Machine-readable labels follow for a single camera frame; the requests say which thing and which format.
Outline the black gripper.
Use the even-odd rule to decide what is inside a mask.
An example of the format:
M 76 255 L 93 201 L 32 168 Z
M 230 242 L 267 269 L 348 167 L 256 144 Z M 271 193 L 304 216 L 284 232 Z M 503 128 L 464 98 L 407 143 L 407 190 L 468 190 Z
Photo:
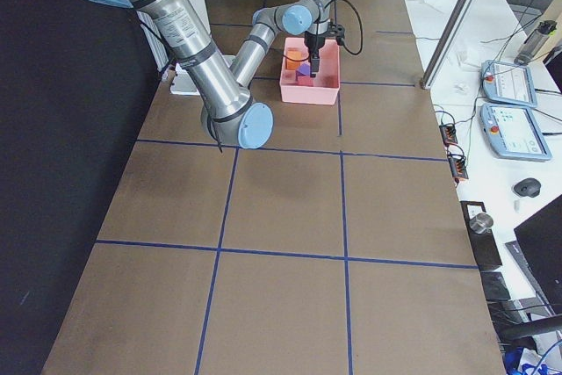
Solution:
M 316 72 L 320 69 L 320 50 L 325 45 L 325 35 L 305 32 L 305 45 L 308 50 L 311 77 L 316 77 Z

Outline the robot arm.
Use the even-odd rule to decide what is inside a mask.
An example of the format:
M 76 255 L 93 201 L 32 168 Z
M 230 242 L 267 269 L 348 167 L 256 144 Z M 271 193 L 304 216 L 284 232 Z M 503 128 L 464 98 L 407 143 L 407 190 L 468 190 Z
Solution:
M 249 89 L 263 58 L 281 33 L 313 38 L 317 60 L 327 36 L 332 0 L 298 0 L 256 11 L 253 26 L 233 62 L 227 63 L 190 0 L 88 0 L 134 9 L 150 16 L 177 63 L 190 76 L 203 100 L 201 124 L 217 145 L 255 149 L 270 138 L 271 109 L 257 103 Z

